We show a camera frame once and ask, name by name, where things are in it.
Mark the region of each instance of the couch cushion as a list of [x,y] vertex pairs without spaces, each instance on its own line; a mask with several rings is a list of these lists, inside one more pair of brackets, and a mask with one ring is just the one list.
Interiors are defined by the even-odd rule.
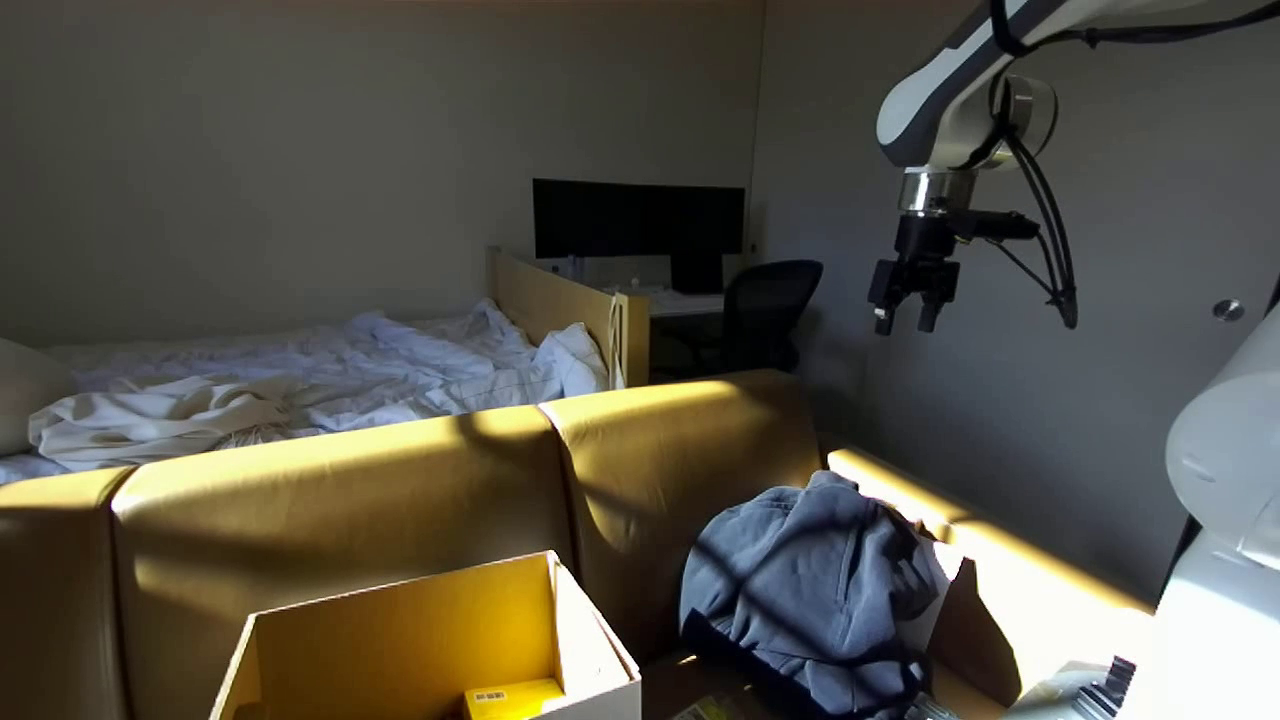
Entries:
[[123,475],[0,489],[0,716],[123,716],[110,517]]
[[538,409],[139,467],[117,494],[139,720],[209,716],[251,608],[568,551],[566,448]]
[[805,482],[821,448],[779,373],[654,384],[546,405],[575,478],[582,581],[641,659],[676,644],[696,530],[772,482]]

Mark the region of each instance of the cable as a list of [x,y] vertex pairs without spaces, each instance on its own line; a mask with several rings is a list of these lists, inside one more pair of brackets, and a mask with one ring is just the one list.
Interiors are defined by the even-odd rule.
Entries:
[[1022,35],[1014,35],[1006,0],[987,0],[987,21],[993,21],[993,38],[1002,44],[1002,50],[1029,57],[1037,48],[1037,44],[1025,44]]
[[987,86],[987,113],[993,113],[993,132],[986,136],[986,144],[966,159],[966,167],[987,159],[1002,144],[1014,153],[1016,167],[1025,172],[1042,219],[1045,219],[1045,235],[1037,235],[1042,243],[1042,260],[1045,260],[1045,275],[1037,275],[1022,255],[1014,255],[1002,240],[993,240],[1025,275],[1032,275],[1045,293],[1047,305],[1055,305],[1060,320],[1068,329],[1078,329],[1078,266],[1071,266],[1071,240],[1068,240],[1068,224],[1065,212],[1053,196],[1053,184],[1045,177],[1045,167],[1037,163],[1037,155],[1029,153],[1029,144],[1022,139],[1022,128],[1010,118],[1014,113],[1014,93],[1002,93],[1006,76],[993,80]]
[[1275,21],[1275,15],[1280,15],[1280,0],[1259,5],[1254,12],[1239,12],[1239,15],[1229,15],[1229,21],[1204,21],[1204,25],[1071,27],[1071,32],[1045,35],[1045,38],[1029,44],[1016,57],[1032,57],[1037,48],[1065,44],[1065,38],[1086,38],[1090,48],[1096,48],[1096,44],[1182,44],[1182,38],[1200,38],[1200,35],[1266,25],[1266,21]]
[[1053,144],[1055,123],[1060,123],[1060,114],[1065,114],[1065,105],[1060,105],[1055,86],[1047,86],[1047,99],[1053,99],[1053,114],[1047,114],[1047,128],[1045,128],[1045,139],[1042,139],[1037,153],[1045,153],[1045,147]]
[[1010,262],[1016,262],[1032,282],[1042,282],[1053,295],[1053,282],[1045,275],[1037,275],[1037,266],[1029,260],[1022,260],[1006,240],[987,240]]

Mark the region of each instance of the crumpled blanket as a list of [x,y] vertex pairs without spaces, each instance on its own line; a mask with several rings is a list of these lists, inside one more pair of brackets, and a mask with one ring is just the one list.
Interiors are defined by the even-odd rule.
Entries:
[[280,392],[267,380],[215,384],[190,377],[43,405],[30,419],[30,441],[60,467],[110,467],[215,448],[232,430],[276,414]]
[[604,389],[604,365],[584,322],[566,322],[538,345],[541,395],[584,395]]
[[904,716],[928,664],[902,624],[943,590],[928,535],[815,472],[712,517],[683,558],[681,637],[786,716]]

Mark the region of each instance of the yellow couch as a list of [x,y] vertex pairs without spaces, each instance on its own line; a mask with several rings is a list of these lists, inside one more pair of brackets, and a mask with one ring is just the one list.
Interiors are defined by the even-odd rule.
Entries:
[[1138,654],[1146,604],[853,448],[823,454],[795,380],[744,373],[0,489],[0,716],[209,716],[251,608],[538,549],[575,568],[667,716],[701,692],[673,664],[693,535],[815,467],[972,558],[931,644],[959,716]]

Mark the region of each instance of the clothing pile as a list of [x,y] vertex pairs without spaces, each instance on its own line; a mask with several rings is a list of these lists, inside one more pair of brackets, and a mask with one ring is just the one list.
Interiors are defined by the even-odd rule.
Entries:
[[712,517],[681,581],[681,637],[779,716],[902,720],[928,686],[904,624],[943,595],[931,541],[843,475]]

